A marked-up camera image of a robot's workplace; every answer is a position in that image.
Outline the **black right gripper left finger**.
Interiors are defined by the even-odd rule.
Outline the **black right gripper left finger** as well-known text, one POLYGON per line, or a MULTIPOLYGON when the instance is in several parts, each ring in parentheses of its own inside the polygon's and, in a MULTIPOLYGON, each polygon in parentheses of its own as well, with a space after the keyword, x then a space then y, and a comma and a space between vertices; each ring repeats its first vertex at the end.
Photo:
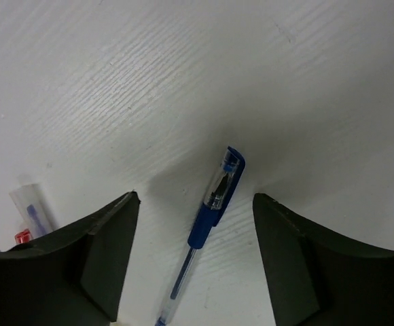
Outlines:
POLYGON ((109 325, 118 319, 140 201, 98 211, 0 251, 0 325, 109 325))

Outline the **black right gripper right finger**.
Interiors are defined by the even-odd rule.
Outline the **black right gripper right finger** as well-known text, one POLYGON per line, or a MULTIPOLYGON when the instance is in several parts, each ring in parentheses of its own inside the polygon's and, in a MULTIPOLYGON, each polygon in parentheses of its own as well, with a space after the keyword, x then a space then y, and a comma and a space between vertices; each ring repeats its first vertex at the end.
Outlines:
POLYGON ((394 251, 262 193, 254 195, 253 217, 277 325, 394 325, 394 251))

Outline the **blue gel pen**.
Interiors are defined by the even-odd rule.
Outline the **blue gel pen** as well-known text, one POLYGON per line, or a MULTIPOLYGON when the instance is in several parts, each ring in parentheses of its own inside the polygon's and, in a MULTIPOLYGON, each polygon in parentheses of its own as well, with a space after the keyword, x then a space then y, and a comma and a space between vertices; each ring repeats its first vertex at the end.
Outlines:
POLYGON ((204 247, 211 230, 223 217, 246 166, 243 155, 229 146, 215 171, 192 224, 173 283, 166 292, 156 325, 169 325, 191 278, 199 251, 204 247))

